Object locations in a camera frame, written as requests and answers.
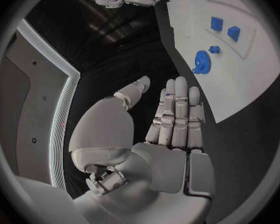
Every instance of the blue object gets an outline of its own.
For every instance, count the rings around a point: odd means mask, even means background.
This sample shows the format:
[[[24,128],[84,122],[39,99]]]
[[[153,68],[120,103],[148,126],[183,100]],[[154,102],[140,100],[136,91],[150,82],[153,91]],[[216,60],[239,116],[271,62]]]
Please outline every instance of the blue object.
[[[211,70],[211,58],[206,51],[198,51],[195,57],[194,74],[207,74]]]
[[[240,36],[240,28],[238,28],[237,26],[233,26],[230,27],[228,29],[227,34],[234,40],[234,41],[238,41],[239,36]]]
[[[222,31],[222,27],[223,27],[223,19],[218,17],[212,17],[211,29],[215,31]]]
[[[211,46],[209,51],[210,53],[214,54],[214,53],[220,53],[221,49],[219,46]]]

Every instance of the small blue part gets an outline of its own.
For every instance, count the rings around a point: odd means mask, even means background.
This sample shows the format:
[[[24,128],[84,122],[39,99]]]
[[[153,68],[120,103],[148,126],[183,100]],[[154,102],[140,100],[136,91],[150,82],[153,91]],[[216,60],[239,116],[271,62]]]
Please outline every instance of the small blue part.
[[[223,19],[218,17],[212,17],[211,29],[215,31],[222,31],[222,27],[223,27]]]
[[[234,40],[234,41],[238,41],[239,36],[240,36],[240,28],[238,28],[237,26],[233,26],[230,27],[228,29],[227,34]]]
[[[211,46],[209,51],[210,53],[214,54],[214,53],[220,53],[221,49],[219,46]]]
[[[207,74],[211,70],[211,58],[206,51],[198,51],[195,57],[194,74]]]

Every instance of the blue cube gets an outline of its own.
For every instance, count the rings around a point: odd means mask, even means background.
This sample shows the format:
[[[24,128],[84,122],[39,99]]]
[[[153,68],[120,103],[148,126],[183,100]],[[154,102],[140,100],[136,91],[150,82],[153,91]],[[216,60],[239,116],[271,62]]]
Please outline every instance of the blue cube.
[[[223,19],[218,17],[212,17],[211,29],[215,31],[222,31],[222,27],[223,27]]]
[[[234,41],[238,41],[239,36],[240,36],[240,28],[238,28],[237,26],[233,26],[230,27],[228,29],[227,34],[234,40]]]

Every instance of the black floor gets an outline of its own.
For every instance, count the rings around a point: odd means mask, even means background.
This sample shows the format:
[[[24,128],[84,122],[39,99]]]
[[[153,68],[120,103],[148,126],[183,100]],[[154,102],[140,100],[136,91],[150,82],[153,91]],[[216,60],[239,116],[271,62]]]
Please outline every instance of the black floor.
[[[132,5],[105,9],[93,2],[43,0],[28,16],[36,30],[81,72],[64,140],[65,181],[73,198],[83,194],[87,186],[86,176],[72,163],[68,143],[87,109],[148,75],[150,90],[130,112],[136,143],[144,140],[159,92],[169,78],[183,75],[189,85],[198,86],[173,47],[164,3],[156,7],[156,15],[158,21],[153,8]],[[273,159],[280,138],[280,76],[256,101],[219,124],[215,123],[204,95],[202,100],[207,119],[203,127],[204,146],[212,158],[217,185],[207,219],[212,224],[251,194]]]

